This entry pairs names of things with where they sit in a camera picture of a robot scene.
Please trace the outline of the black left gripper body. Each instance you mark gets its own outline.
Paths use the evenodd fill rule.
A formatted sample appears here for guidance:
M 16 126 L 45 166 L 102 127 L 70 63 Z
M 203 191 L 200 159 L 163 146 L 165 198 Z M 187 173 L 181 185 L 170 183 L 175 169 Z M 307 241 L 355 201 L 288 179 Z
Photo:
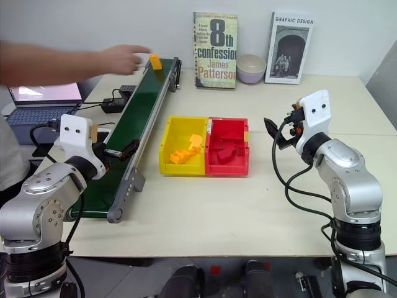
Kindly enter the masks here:
M 105 169 L 109 169 L 110 163 L 105 156 L 106 144 L 103 142 L 95 142 L 92 144 L 92 150 L 95 156 L 103 163 Z

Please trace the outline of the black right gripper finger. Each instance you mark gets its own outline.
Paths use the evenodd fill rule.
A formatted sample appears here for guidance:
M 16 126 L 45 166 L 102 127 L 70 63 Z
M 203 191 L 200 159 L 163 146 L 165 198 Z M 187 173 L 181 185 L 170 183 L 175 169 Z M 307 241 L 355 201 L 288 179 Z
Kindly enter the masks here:
M 281 135 L 278 139 L 277 139 L 277 146 L 279 149 L 286 149 L 290 146 L 296 147 L 297 144 L 297 137 L 294 136 L 290 139 L 286 139 L 283 135 Z
M 267 130 L 267 133 L 273 138 L 273 139 L 278 139 L 279 137 L 279 128 L 278 126 L 274 123 L 273 120 L 268 119 L 264 117 L 264 125 Z

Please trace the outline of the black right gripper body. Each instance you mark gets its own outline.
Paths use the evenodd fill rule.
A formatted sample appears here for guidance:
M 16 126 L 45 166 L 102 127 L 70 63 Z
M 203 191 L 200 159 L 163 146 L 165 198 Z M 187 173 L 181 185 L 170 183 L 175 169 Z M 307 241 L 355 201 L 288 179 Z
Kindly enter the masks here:
M 299 104 L 292 105 L 293 110 L 287 114 L 285 120 L 288 125 L 291 125 L 290 135 L 291 139 L 288 140 L 288 143 L 296 146 L 300 137 L 303 134 L 303 121 L 305 120 L 305 113 L 303 107 Z

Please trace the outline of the person's bare hand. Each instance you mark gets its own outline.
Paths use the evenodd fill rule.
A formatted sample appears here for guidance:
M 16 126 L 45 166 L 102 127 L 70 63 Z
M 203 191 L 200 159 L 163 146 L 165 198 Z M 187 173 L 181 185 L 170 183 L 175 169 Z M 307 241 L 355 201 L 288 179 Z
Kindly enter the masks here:
M 141 53 L 150 54 L 151 50 L 141 45 L 116 45 L 100 51 L 96 60 L 103 74 L 132 75 L 142 63 Z

